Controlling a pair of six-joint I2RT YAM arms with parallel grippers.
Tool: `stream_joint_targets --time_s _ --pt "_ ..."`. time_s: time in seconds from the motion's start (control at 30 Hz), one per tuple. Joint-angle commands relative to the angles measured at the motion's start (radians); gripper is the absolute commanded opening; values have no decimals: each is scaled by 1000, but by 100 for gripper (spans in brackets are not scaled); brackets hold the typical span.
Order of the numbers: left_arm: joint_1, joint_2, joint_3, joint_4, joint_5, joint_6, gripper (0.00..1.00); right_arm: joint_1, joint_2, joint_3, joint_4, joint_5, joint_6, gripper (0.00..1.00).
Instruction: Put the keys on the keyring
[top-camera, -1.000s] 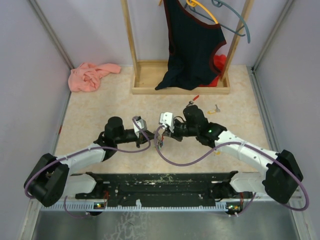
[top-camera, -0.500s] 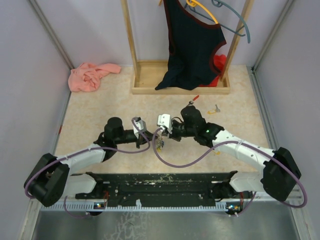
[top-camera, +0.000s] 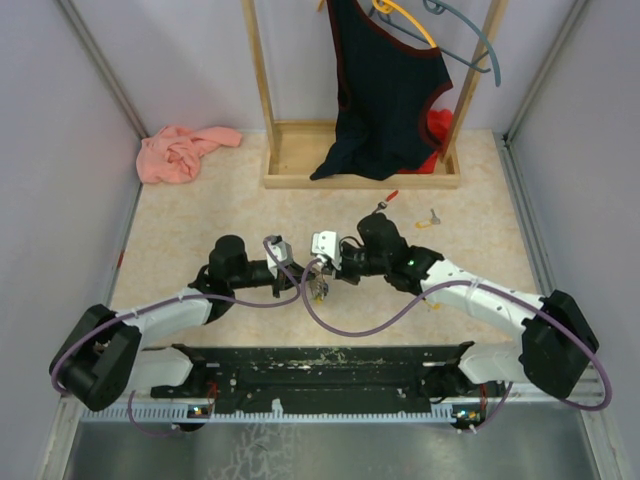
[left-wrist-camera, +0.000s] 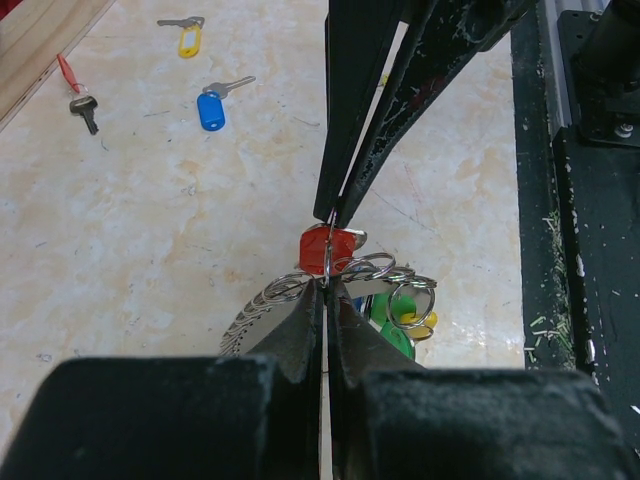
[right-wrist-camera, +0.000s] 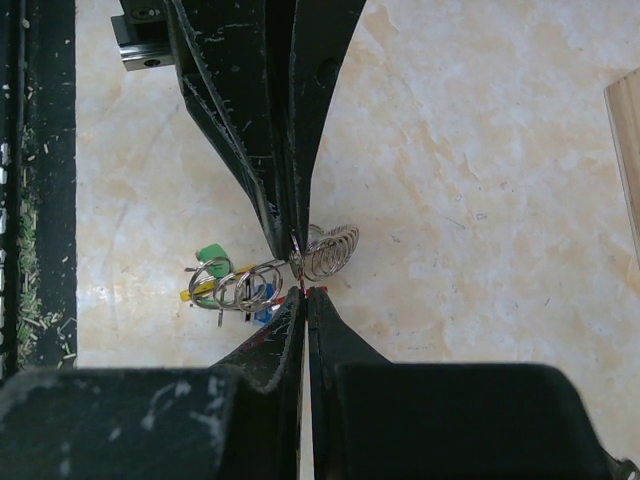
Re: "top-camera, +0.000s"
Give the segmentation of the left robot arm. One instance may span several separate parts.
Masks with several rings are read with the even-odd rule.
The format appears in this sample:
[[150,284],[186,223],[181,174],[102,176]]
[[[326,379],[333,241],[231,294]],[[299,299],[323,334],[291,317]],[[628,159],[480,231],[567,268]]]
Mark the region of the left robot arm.
[[201,394],[208,384],[205,360],[185,346],[159,348],[157,342],[220,319],[240,304],[239,289],[268,287],[272,307],[285,305],[283,291],[299,289],[303,267],[279,236],[263,241],[266,257],[249,260],[236,235],[219,238],[193,282],[155,304],[113,311],[88,308],[49,367],[53,387],[88,409],[101,411],[124,394],[162,387]]

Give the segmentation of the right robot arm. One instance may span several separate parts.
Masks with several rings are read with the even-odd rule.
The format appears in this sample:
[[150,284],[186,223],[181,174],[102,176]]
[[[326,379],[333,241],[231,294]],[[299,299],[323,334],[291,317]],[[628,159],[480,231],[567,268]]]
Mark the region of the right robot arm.
[[400,292],[457,308],[510,337],[495,345],[473,344],[446,372],[448,387],[461,396],[493,381],[529,382],[559,400],[570,397],[599,343],[576,300],[555,290],[548,296],[500,286],[455,265],[443,254],[407,243],[382,213],[357,225],[359,245],[335,232],[315,243],[325,269],[353,285],[381,276]]

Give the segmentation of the large keyring with rings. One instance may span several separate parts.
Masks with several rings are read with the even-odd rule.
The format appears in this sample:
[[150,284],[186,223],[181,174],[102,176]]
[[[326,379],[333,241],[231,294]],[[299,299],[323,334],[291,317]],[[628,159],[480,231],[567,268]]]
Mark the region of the large keyring with rings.
[[313,301],[321,303],[329,293],[329,284],[320,268],[312,267],[307,275],[307,290]]

